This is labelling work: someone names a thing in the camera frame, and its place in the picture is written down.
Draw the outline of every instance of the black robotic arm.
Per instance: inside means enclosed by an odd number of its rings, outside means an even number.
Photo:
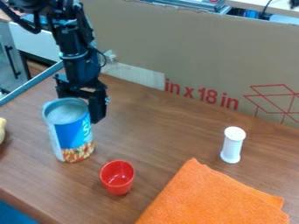
[[[34,25],[27,24],[14,10],[34,15]],[[99,54],[94,46],[94,31],[77,0],[0,0],[0,9],[14,22],[32,33],[41,32],[39,15],[45,15],[53,37],[59,46],[66,74],[56,74],[57,94],[62,97],[81,97],[88,100],[91,122],[97,123],[106,115],[108,96],[106,86],[98,76],[101,72]]]

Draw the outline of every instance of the food can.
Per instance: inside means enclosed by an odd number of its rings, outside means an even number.
[[[74,163],[94,151],[94,136],[87,104],[78,98],[48,102],[42,110],[52,149],[62,162]]]

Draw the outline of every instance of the cardboard box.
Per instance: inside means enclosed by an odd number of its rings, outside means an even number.
[[[124,0],[85,2],[100,48],[166,75],[166,91],[299,123],[299,28]]]

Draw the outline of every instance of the silver can lid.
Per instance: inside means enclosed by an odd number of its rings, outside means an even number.
[[[78,98],[62,98],[45,104],[42,116],[46,123],[68,124],[81,119],[88,111],[87,104]]]

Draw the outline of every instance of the yellow object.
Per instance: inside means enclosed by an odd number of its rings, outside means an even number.
[[[0,118],[0,144],[3,142],[5,138],[5,126],[6,120],[4,118]]]

